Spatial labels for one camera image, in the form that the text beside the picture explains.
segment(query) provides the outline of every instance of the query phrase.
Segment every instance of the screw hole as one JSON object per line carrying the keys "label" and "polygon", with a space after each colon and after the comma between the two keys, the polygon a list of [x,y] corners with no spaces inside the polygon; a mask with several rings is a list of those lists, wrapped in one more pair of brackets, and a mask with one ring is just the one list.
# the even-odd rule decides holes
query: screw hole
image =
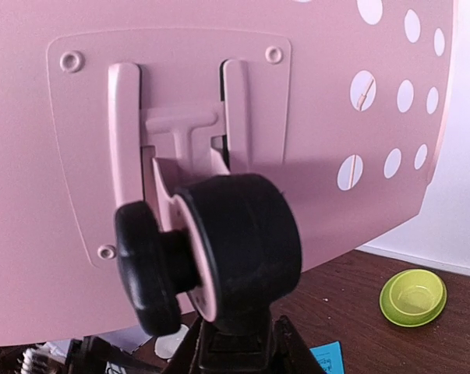
{"label": "screw hole", "polygon": [[101,259],[113,259],[115,258],[115,247],[112,245],[103,245],[97,250],[97,255]]}
{"label": "screw hole", "polygon": [[269,47],[266,50],[266,60],[270,64],[279,64],[283,60],[283,51],[278,47]]}
{"label": "screw hole", "polygon": [[63,72],[78,72],[82,66],[83,56],[77,51],[66,52],[60,59],[60,67]]}

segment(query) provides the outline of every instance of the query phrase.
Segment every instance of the green bowl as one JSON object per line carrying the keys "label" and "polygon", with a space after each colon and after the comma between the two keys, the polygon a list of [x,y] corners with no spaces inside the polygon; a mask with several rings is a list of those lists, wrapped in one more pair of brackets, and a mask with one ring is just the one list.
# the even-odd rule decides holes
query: green bowl
{"label": "green bowl", "polygon": [[443,281],[428,270],[406,270],[394,275],[380,292],[380,310],[392,323],[418,327],[433,321],[444,309]]}

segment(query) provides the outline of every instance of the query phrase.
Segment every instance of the blue paper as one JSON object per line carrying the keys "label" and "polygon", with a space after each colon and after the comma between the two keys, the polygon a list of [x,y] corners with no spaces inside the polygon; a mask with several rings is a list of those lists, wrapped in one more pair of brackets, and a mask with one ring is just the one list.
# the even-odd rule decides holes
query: blue paper
{"label": "blue paper", "polygon": [[321,347],[311,348],[311,353],[327,374],[344,374],[341,344],[338,341],[322,345]]}

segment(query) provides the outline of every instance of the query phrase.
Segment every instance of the dark wooden surface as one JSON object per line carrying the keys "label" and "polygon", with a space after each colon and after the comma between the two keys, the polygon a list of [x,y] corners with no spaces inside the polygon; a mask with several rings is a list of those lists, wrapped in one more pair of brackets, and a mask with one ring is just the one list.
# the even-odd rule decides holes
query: dark wooden surface
{"label": "dark wooden surface", "polygon": [[[415,267],[352,251],[304,273],[297,289],[274,303],[273,314],[289,316],[309,347],[340,341],[347,374],[470,374],[470,277],[435,271],[448,300],[429,325],[407,329],[382,316],[383,284]],[[153,340],[136,357],[164,365],[154,356]]]}

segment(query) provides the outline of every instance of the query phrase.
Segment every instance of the circular hole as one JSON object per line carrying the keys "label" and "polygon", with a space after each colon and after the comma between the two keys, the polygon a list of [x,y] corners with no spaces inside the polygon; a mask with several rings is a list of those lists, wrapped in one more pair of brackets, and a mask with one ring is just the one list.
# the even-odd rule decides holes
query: circular hole
{"label": "circular hole", "polygon": [[369,25],[376,25],[383,14],[382,0],[357,0],[359,14]]}
{"label": "circular hole", "polygon": [[405,16],[405,33],[412,43],[420,38],[420,18],[412,9],[409,9]]}
{"label": "circular hole", "polygon": [[63,65],[65,66],[65,69],[67,70],[73,69],[76,63],[77,63],[77,58],[74,55],[66,55],[65,59],[63,60]]}
{"label": "circular hole", "polygon": [[101,259],[113,259],[115,257],[115,248],[110,245],[103,245],[97,250],[97,255]]}
{"label": "circular hole", "polygon": [[351,104],[356,111],[365,111],[373,104],[376,96],[376,80],[367,70],[358,72],[351,82]]}
{"label": "circular hole", "polygon": [[427,95],[427,113],[430,115],[436,111],[439,104],[439,91],[436,87],[432,87]]}
{"label": "circular hole", "polygon": [[78,72],[82,69],[83,56],[78,51],[66,52],[60,59],[60,67],[63,72]]}
{"label": "circular hole", "polygon": [[361,178],[363,169],[362,158],[353,154],[345,159],[338,170],[337,185],[342,191],[348,191],[354,187]]}
{"label": "circular hole", "polygon": [[385,165],[383,166],[383,175],[385,178],[390,179],[396,175],[401,166],[401,151],[394,148],[387,156]]}
{"label": "circular hole", "polygon": [[444,40],[444,33],[441,29],[437,29],[434,34],[434,50],[436,51],[436,55],[442,56],[445,47],[446,41]]}
{"label": "circular hole", "polygon": [[283,51],[278,47],[269,47],[266,50],[266,60],[271,64],[278,64],[283,59]]}
{"label": "circular hole", "polygon": [[422,144],[419,150],[416,152],[416,156],[415,156],[415,169],[416,170],[420,170],[420,168],[425,164],[428,153],[429,153],[429,150],[427,148],[427,145]]}
{"label": "circular hole", "polygon": [[413,84],[409,80],[404,80],[398,90],[398,109],[401,113],[405,113],[412,107],[415,90]]}

